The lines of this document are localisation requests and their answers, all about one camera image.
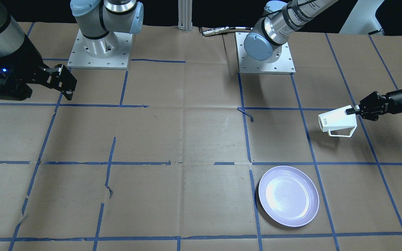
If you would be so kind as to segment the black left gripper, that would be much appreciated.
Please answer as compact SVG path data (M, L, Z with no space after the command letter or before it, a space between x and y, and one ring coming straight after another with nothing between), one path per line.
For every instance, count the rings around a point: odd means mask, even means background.
M372 92L359 102L359 109L351 107L345 110L347 115L360 115L363 119L377 121L380 115L402 113L402 89L380 95Z

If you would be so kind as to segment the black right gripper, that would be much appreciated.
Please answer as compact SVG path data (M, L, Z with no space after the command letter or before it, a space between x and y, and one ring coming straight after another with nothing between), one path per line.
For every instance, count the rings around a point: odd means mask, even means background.
M32 89L28 84L40 84L61 92L72 100L77 79L64 64L48 67L29 40L24 36L20 48L12 54L0 57L0 99L23 101L30 98Z

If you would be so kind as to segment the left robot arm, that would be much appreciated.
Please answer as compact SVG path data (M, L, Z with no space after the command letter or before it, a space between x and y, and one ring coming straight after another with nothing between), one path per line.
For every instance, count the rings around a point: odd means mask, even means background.
M335 3L333 0L292 0L281 9L264 14L244 40L244 49L255 60L266 61L281 48L293 32L302 28ZM402 113L402 89L380 95L372 92L357 106L333 110L331 119L363 119L377 121L386 113Z

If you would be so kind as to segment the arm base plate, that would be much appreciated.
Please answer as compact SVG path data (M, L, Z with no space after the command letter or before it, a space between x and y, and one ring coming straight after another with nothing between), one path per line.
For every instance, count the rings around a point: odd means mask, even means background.
M79 30L67 67L127 70L133 38L134 35L129 33L110 32L104 38L91 40Z
M252 74L294 74L288 43L274 48L255 33L236 33L237 58L240 73Z

